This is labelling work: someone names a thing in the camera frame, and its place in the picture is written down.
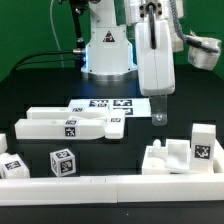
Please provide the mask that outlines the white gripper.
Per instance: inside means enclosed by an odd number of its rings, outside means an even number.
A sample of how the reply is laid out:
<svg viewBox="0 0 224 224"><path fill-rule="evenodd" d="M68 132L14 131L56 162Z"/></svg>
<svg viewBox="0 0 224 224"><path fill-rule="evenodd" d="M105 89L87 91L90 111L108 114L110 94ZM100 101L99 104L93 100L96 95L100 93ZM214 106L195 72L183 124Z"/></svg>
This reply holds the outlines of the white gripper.
<svg viewBox="0 0 224 224"><path fill-rule="evenodd" d="M152 124L167 124L167 94L175 89L172 42L166 20L155 22L156 48L151 48L151 34L146 22L135 26L135 45L141 94L150 98Z"/></svg>

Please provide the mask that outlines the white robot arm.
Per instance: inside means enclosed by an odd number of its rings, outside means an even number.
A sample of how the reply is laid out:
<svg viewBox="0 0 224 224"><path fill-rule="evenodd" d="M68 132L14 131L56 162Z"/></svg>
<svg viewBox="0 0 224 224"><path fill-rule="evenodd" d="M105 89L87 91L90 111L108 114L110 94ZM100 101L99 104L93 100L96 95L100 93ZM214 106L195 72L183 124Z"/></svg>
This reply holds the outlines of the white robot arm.
<svg viewBox="0 0 224 224"><path fill-rule="evenodd" d="M167 96L175 90L173 54L183 49L174 22L184 16L183 0L89 0L91 39L83 76L119 81L138 73L149 98L152 123L167 123Z"/></svg>

